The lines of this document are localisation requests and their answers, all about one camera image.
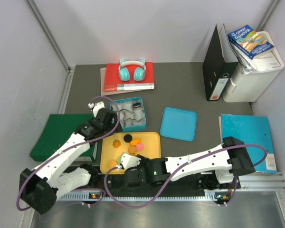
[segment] teal headphones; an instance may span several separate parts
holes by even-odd
[[[134,72],[134,80],[135,81],[143,81],[144,77],[146,75],[146,60],[140,60],[140,61],[125,61],[125,60],[120,60],[120,65],[118,68],[118,74],[119,78],[122,81],[129,81],[130,80],[130,73],[127,68],[124,68],[127,65],[138,65],[140,67],[135,69]]]

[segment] white bin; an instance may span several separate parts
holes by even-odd
[[[267,32],[259,33],[274,45]],[[279,61],[281,68],[266,73],[242,75],[238,66],[223,91],[223,98],[226,102],[255,102],[261,96],[284,68],[284,63],[275,47],[272,53]]]

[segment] book cover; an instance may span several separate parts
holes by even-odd
[[[37,162],[43,162],[58,150],[69,139],[74,130],[93,114],[51,114],[47,120],[30,156]],[[95,145],[75,159],[76,162],[94,162],[96,159]]]
[[[119,63],[109,63],[106,65],[104,92],[123,91],[123,90],[144,90],[154,89],[153,62],[146,62],[146,75],[143,81],[135,81],[133,79],[134,71],[139,66],[128,65],[126,68],[130,73],[129,81],[122,81],[118,75]]]
[[[223,114],[220,120],[222,139],[233,136],[245,144],[257,144],[267,149],[268,155],[255,167],[257,172],[276,173],[274,149],[271,140],[269,121],[266,116]],[[252,163],[257,163],[264,152],[255,147],[247,147]]]
[[[245,25],[238,30],[230,32],[228,38],[231,43],[245,53],[250,59],[265,54],[275,47],[249,25]]]

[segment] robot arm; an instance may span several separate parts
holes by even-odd
[[[78,156],[92,146],[92,144],[86,143],[87,141],[103,136],[116,125],[118,119],[117,114],[106,109],[103,102],[91,105],[90,108],[93,110],[94,118],[80,125],[67,142],[48,160],[41,164],[44,165],[46,163],[45,166],[32,175],[32,178],[28,180],[24,187],[21,199],[40,214],[49,211],[56,200],[64,194],[78,187],[87,185],[91,177],[97,174],[86,166],[81,166],[68,174],[63,173]],[[113,133],[121,132],[122,130],[119,124]],[[140,155],[131,156],[127,153],[123,153],[121,156],[121,164],[118,166],[126,170],[124,174],[124,184],[126,186],[163,184],[171,173],[186,162],[188,162],[189,165],[179,170],[176,175],[171,178],[171,181],[177,181],[191,174],[215,171],[218,183],[230,183],[234,176],[255,172],[245,148],[223,151],[194,163],[191,163],[191,160],[215,150],[239,144],[243,144],[243,142],[233,137],[228,137],[224,138],[223,144],[204,152],[182,157],[165,157],[158,159],[149,159]],[[27,181],[32,173],[33,171],[29,169],[25,169],[21,173],[19,188],[22,187],[23,183]]]
[[[241,144],[243,144],[242,141],[233,137],[227,137],[224,138],[223,144],[207,151],[182,157],[165,157],[151,160],[140,155],[135,157],[123,153],[121,156],[121,166],[126,170],[125,184],[131,186],[163,184],[179,166],[186,162],[189,164],[179,170],[171,178],[171,181],[177,181],[192,174],[214,171],[219,184],[231,183],[234,176],[255,172],[255,168],[245,148],[222,151],[194,163],[191,163],[191,161],[224,147]]]
[[[68,174],[63,174],[63,172],[77,157],[93,146],[94,143],[89,144],[86,141],[98,138],[109,132],[116,125],[118,119],[117,114],[106,109],[103,102],[96,103],[91,108],[93,109],[94,118],[78,126],[66,143],[41,164],[46,163],[28,181],[23,190],[21,199],[40,214],[44,214],[51,209],[56,200],[64,194],[78,187],[85,186],[90,181],[91,173],[84,168],[79,167]],[[119,124],[114,133],[122,130]],[[19,188],[31,173],[32,171],[29,169],[25,169],[21,173]]]

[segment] black binder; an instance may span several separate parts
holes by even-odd
[[[238,59],[230,46],[225,25],[220,33],[215,26],[203,63],[206,99],[217,101],[238,66]]]

